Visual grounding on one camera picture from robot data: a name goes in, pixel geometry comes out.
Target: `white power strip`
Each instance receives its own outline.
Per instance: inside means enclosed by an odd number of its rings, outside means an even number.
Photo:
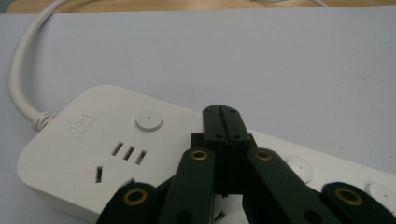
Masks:
[[[119,187],[132,179],[160,185],[175,174],[202,114],[115,86],[83,92],[23,150],[18,175],[52,206],[96,222]],[[259,147],[276,151],[312,189],[345,182],[396,212],[396,176],[300,147],[263,133]],[[220,223],[248,223],[241,196],[217,197]]]

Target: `brass screw hole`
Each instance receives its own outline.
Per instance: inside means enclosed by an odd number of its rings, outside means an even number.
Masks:
[[[145,189],[131,189],[123,197],[126,205],[136,206],[143,203],[148,197],[148,192]]]
[[[202,151],[202,150],[195,150],[193,151],[190,156],[192,157],[193,160],[195,161],[203,161],[204,159],[207,158],[207,153]]]
[[[256,152],[254,157],[256,157],[256,159],[259,159],[261,161],[270,161],[272,159],[272,154],[267,151],[259,150]]]
[[[363,204],[363,198],[352,189],[338,188],[334,193],[339,200],[349,205],[360,206]]]

